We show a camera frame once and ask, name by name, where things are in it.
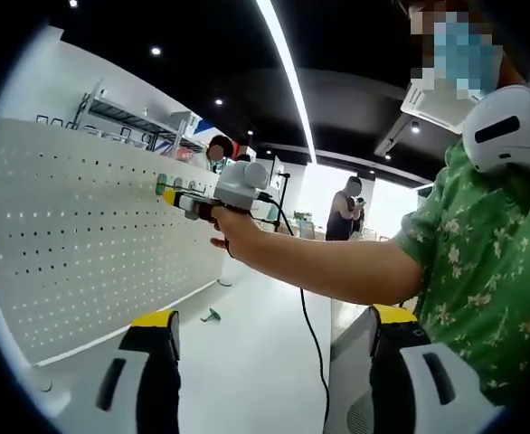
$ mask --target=green hook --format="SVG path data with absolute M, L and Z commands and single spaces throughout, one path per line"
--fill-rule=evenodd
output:
M 221 321 L 221 316 L 219 314 L 217 314 L 214 310 L 209 308 L 209 312 L 211 312 L 211 314 L 208 317 L 206 317 L 206 318 L 201 318 L 201 321 L 203 321 L 204 323 L 206 323 L 207 321 L 211 321 L 212 319 L 216 319 L 217 321 Z

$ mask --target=black ceiling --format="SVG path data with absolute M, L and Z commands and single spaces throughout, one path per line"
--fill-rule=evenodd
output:
M 323 164 L 364 170 L 360 161 L 433 179 L 444 150 L 457 137 L 432 124 L 409 128 L 391 152 L 374 149 L 401 115 L 411 68 L 420 64 L 409 24 L 389 0 L 274 0 L 303 90 L 316 149 L 333 153 Z M 256 2 L 173 0 L 67 2 L 52 17 L 62 39 L 130 71 L 177 99 L 232 138 L 264 153 L 305 139 L 277 50 Z M 160 58 L 150 56 L 162 47 Z M 214 105 L 215 98 L 225 104 Z M 308 154 L 273 148 L 284 161 Z M 399 171 L 378 170 L 398 182 Z

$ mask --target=pegboard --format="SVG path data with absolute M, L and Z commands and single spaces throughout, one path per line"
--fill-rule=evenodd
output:
M 212 225 L 155 195 L 218 176 L 80 131 L 0 120 L 0 307 L 31 363 L 219 278 Z

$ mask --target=green floral shirt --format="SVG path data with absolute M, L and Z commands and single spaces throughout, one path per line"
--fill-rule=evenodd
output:
M 394 240 L 424 269 L 417 317 L 509 403 L 530 357 L 530 173 L 474 170 L 458 143 Z

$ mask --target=yellow stripe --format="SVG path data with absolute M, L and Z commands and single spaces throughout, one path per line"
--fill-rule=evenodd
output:
M 133 327 L 167 327 L 168 318 L 174 313 L 173 309 L 161 310 L 160 312 L 153 312 L 146 314 L 140 318 L 135 319 L 131 326 Z
M 418 319 L 403 307 L 374 305 L 375 309 L 380 314 L 380 322 L 382 324 L 390 323 L 410 323 L 417 322 Z
M 163 197 L 165 198 L 165 202 L 169 205 L 175 204 L 175 198 L 176 198 L 176 191 L 173 189 L 167 189 L 163 193 Z

